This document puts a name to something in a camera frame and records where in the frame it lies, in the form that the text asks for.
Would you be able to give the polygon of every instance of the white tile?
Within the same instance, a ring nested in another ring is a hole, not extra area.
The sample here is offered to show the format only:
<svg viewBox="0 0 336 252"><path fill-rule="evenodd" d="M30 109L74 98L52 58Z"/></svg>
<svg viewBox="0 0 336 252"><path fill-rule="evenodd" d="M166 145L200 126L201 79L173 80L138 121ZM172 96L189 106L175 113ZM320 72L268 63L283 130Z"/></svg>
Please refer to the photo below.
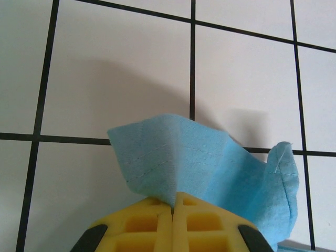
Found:
<svg viewBox="0 0 336 252"><path fill-rule="evenodd" d="M70 251L92 222L142 198L111 146L41 143L25 251Z"/></svg>
<svg viewBox="0 0 336 252"><path fill-rule="evenodd" d="M189 17L191 13L190 0L107 0L116 4L128 5L155 12L166 13L175 16Z"/></svg>
<svg viewBox="0 0 336 252"><path fill-rule="evenodd" d="M293 39L289 1L197 0L196 20Z"/></svg>
<svg viewBox="0 0 336 252"><path fill-rule="evenodd" d="M316 247L336 250L336 158L308 157Z"/></svg>
<svg viewBox="0 0 336 252"><path fill-rule="evenodd" d="M336 49L336 2L295 0L298 41Z"/></svg>
<svg viewBox="0 0 336 252"><path fill-rule="evenodd" d="M309 222L306 198L305 168L303 166L303 157L294 156L295 163L299 172L299 189L297 194L298 218L288 240L281 244L284 246L307 249L310 247Z"/></svg>
<svg viewBox="0 0 336 252"><path fill-rule="evenodd" d="M307 149L336 151L336 54L299 48Z"/></svg>
<svg viewBox="0 0 336 252"><path fill-rule="evenodd" d="M160 113L188 117L190 25L62 0L42 134L107 138Z"/></svg>
<svg viewBox="0 0 336 252"><path fill-rule="evenodd" d="M51 2L0 2L1 132L33 132Z"/></svg>
<svg viewBox="0 0 336 252"><path fill-rule="evenodd" d="M25 193L30 142L0 140L0 251L13 252Z"/></svg>
<svg viewBox="0 0 336 252"><path fill-rule="evenodd" d="M211 122L199 118L206 114ZM293 46L196 27L196 120L248 147L301 149Z"/></svg>

